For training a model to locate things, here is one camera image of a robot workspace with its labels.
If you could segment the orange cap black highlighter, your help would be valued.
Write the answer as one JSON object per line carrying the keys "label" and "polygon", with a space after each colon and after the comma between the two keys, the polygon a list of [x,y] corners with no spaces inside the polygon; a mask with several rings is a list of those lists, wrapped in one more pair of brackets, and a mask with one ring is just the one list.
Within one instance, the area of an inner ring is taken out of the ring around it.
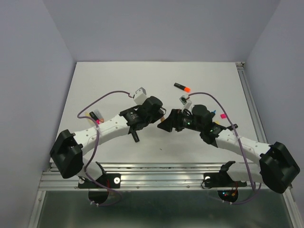
{"label": "orange cap black highlighter", "polygon": [[175,84],[174,84],[174,87],[176,87],[176,88],[178,88],[178,89],[180,89],[180,90],[183,90],[183,91],[185,91],[186,93],[189,93],[189,92],[191,91],[190,88],[188,88],[188,87],[186,87],[186,86],[184,86],[184,85],[178,84],[178,83],[175,83]]}

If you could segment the green cap black highlighter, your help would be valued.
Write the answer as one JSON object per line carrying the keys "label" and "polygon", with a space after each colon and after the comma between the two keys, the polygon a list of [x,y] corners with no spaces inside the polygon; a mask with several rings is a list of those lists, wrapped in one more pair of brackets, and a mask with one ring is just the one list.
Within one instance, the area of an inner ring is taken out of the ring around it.
{"label": "green cap black highlighter", "polygon": [[133,137],[133,139],[134,139],[135,142],[138,143],[140,141],[137,132],[132,132],[132,137]]}

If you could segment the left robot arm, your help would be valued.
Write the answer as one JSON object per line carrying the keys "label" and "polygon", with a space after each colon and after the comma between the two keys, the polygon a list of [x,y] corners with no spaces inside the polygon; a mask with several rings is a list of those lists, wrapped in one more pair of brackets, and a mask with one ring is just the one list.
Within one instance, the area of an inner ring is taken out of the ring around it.
{"label": "left robot arm", "polygon": [[62,178],[79,175],[85,166],[83,156],[96,146],[119,136],[137,134],[137,131],[160,120],[164,115],[162,105],[161,100],[150,96],[142,104],[121,111],[98,126],[74,133],[68,129],[60,132],[50,156]]}

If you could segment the pastel orange grey highlighter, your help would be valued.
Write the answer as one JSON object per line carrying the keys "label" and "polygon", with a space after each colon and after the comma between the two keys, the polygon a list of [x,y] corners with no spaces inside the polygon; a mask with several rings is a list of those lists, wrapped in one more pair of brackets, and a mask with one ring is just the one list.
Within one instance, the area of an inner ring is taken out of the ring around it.
{"label": "pastel orange grey highlighter", "polygon": [[99,122],[103,123],[104,122],[104,117],[102,116],[102,114],[100,113],[100,111],[98,109],[95,109],[94,113],[95,113],[96,117],[98,118]]}

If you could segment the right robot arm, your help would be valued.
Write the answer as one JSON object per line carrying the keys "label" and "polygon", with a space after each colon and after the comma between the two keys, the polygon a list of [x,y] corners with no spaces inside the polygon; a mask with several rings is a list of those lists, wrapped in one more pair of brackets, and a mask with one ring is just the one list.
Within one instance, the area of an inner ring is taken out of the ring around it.
{"label": "right robot arm", "polygon": [[243,156],[243,163],[228,161],[218,172],[205,174],[205,187],[234,187],[240,182],[251,181],[265,184],[276,193],[284,193],[300,173],[286,146],[280,142],[267,144],[238,136],[233,126],[219,125],[213,121],[213,116],[214,113],[204,105],[195,105],[191,111],[173,109],[157,127],[166,132],[197,131],[206,144]]}

